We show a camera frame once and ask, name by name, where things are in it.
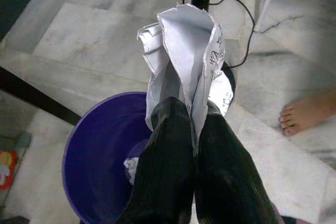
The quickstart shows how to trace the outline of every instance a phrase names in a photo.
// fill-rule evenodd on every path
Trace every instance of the paper in bucket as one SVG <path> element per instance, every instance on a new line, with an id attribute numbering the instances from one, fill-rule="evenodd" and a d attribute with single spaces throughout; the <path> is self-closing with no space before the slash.
<path id="1" fill-rule="evenodd" d="M 193 147 L 207 114 L 212 81 L 220 76 L 225 85 L 220 97 L 233 97 L 227 77 L 221 71 L 225 42 L 220 25 L 204 10 L 192 5 L 178 5 L 158 13 L 158 23 L 138 31 L 143 42 L 144 59 L 152 71 L 146 97 L 146 123 L 153 130 L 151 114 L 155 106 L 168 97 L 186 105 L 194 129 Z M 222 113 L 227 110 L 223 99 L 215 102 Z"/>

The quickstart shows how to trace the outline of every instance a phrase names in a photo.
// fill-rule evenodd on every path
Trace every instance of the toe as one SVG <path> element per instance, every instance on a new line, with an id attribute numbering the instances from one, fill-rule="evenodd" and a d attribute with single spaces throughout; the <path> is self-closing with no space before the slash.
<path id="1" fill-rule="evenodd" d="M 285 115 L 290 115 L 291 113 L 292 113 L 292 110 L 283 110 L 280 115 L 285 116 Z"/>
<path id="2" fill-rule="evenodd" d="M 281 123 L 280 125 L 281 125 L 281 128 L 286 129 L 286 128 L 290 127 L 290 126 L 293 126 L 294 123 L 292 121 L 287 121 L 287 122 Z"/>
<path id="3" fill-rule="evenodd" d="M 300 129 L 297 126 L 291 126 L 284 130 L 286 136 L 294 136 L 295 134 L 299 133 Z"/>
<path id="4" fill-rule="evenodd" d="M 284 116 L 281 116 L 279 118 L 279 121 L 280 122 L 287 122 L 287 121 L 290 121 L 292 119 L 293 119 L 292 115 L 284 115 Z"/>
<path id="5" fill-rule="evenodd" d="M 282 111 L 284 111 L 284 110 L 292 110 L 293 108 L 294 108 L 293 104 L 290 103 L 290 104 L 287 104 L 287 105 L 282 109 Z"/>

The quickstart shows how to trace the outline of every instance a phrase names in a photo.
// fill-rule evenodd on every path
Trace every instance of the person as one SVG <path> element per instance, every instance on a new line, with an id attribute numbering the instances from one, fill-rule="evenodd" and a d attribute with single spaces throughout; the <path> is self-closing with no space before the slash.
<path id="1" fill-rule="evenodd" d="M 287 104 L 279 117 L 286 136 L 293 136 L 336 115 L 336 89 Z"/>
<path id="2" fill-rule="evenodd" d="M 169 97 L 151 116 L 153 133 L 139 157 L 130 200 L 116 224 L 187 224 L 195 194 L 200 223 L 284 223 L 252 157 L 219 108 L 208 113 L 193 149 L 185 104 Z"/>

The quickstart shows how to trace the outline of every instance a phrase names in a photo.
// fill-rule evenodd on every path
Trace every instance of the purple bucket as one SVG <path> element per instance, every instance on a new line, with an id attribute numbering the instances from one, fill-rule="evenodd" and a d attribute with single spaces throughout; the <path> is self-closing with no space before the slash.
<path id="1" fill-rule="evenodd" d="M 93 107 L 73 130 L 63 158 L 63 185 L 84 223 L 114 224 L 126 206 L 132 186 L 123 162 L 140 153 L 135 146 L 143 149 L 151 135 L 145 114 L 145 92 L 118 94 Z"/>

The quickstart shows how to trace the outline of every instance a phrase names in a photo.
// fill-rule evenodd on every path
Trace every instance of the crumpled paper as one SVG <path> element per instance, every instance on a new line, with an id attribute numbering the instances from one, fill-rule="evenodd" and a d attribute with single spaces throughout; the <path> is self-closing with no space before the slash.
<path id="1" fill-rule="evenodd" d="M 194 129 L 194 150 L 207 115 L 209 90 L 221 75 L 225 43 L 222 30 L 209 13 L 192 5 L 179 5 L 158 13 L 158 23 L 138 31 L 144 59 L 152 71 L 148 84 L 146 123 L 168 97 L 186 105 Z"/>
<path id="2" fill-rule="evenodd" d="M 137 171 L 138 166 L 138 157 L 126 158 L 124 161 L 124 167 L 126 169 L 126 175 L 129 182 L 134 185 L 135 173 Z"/>

